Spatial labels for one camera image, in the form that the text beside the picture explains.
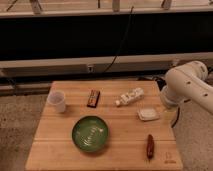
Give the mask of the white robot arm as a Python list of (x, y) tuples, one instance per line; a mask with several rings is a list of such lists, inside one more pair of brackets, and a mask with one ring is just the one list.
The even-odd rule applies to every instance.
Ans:
[(191, 61), (165, 74), (166, 85), (160, 99), (166, 108), (179, 106), (190, 99), (213, 115), (213, 87), (205, 82), (208, 69), (203, 62)]

